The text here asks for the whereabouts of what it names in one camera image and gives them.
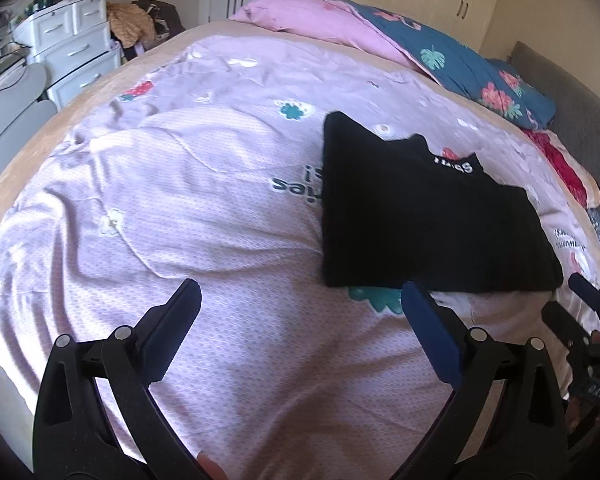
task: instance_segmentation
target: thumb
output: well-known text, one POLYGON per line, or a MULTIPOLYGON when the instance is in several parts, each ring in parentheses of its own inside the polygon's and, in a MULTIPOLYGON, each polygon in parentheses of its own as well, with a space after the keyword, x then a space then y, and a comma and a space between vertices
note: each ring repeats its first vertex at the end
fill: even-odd
POLYGON ((196 460, 213 480, 229 480, 222 468, 205 451, 200 451, 196 460))

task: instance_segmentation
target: pink pillow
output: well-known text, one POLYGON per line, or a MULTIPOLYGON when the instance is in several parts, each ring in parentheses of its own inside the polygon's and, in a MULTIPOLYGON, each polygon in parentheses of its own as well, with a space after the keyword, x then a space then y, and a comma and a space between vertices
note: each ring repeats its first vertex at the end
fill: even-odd
POLYGON ((252 0, 230 20, 314 40, 353 46, 422 73, 371 24, 337 0, 252 0))
POLYGON ((585 209, 597 208, 600 205, 598 183, 589 171, 571 156, 558 136, 549 130, 534 132, 521 129, 549 160, 578 203, 585 209))

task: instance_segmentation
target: drawer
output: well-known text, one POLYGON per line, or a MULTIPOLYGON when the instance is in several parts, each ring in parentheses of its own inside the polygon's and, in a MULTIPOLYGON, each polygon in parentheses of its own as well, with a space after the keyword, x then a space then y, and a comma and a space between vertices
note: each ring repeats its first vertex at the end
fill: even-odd
POLYGON ((108 49, 109 23, 105 22, 46 49, 33 61, 45 65, 51 86, 108 49))
POLYGON ((70 6, 48 12, 32 21, 33 52, 40 52, 54 46, 74 34, 74 17, 70 6))
POLYGON ((105 0, 80 0, 71 7, 74 14, 74 34, 107 21, 105 0))
POLYGON ((91 84, 119 66, 120 51, 116 49, 107 52, 51 86, 47 90, 49 99, 58 106, 58 109, 64 108, 91 84))

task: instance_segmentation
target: door handle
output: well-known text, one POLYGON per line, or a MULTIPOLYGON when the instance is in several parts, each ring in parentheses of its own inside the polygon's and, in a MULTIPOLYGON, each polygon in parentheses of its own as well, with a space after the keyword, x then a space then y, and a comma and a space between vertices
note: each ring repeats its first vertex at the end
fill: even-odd
POLYGON ((82 83, 80 85, 80 88, 84 88, 85 86, 89 86, 90 84, 95 83, 98 79, 100 79, 100 74, 96 74, 95 76, 93 76, 93 78, 91 79, 91 81, 89 81, 88 83, 82 83))
POLYGON ((78 50, 74 50, 73 52, 68 53, 66 56, 67 57, 73 57, 76 54, 80 54, 81 52, 84 52, 85 50, 87 50, 89 47, 89 44, 87 43, 84 47, 79 48, 78 50))
POLYGON ((58 23, 55 27, 48 28, 45 30, 45 34, 53 32, 54 30, 58 30, 60 27, 62 27, 62 23, 58 23))

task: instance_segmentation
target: black shirt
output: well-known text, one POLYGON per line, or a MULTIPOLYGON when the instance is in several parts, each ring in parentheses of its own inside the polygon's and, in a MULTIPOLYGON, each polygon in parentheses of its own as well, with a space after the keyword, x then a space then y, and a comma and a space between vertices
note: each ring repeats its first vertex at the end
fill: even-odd
POLYGON ((341 112, 324 123, 323 275, 328 286, 554 290, 562 267, 524 189, 475 154, 433 155, 421 135, 385 141, 341 112))

